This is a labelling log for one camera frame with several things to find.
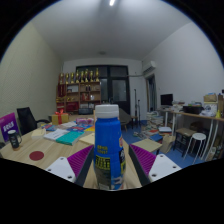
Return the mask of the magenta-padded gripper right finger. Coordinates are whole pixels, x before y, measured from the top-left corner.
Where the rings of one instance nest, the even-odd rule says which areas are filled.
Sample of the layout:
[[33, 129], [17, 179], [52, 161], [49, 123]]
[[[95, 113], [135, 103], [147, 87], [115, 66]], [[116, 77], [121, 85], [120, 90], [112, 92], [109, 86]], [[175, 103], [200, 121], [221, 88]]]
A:
[[142, 186], [180, 170], [180, 167], [165, 154], [154, 155], [133, 144], [129, 145], [129, 155]]

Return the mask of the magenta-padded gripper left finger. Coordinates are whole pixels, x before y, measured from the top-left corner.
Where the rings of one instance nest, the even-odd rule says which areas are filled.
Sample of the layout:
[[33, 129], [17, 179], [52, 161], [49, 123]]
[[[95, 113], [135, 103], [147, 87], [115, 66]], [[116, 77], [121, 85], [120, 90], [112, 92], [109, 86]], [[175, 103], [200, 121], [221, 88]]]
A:
[[68, 158], [59, 157], [46, 168], [46, 171], [76, 185], [83, 186], [92, 163], [93, 149], [94, 146], [90, 145]]

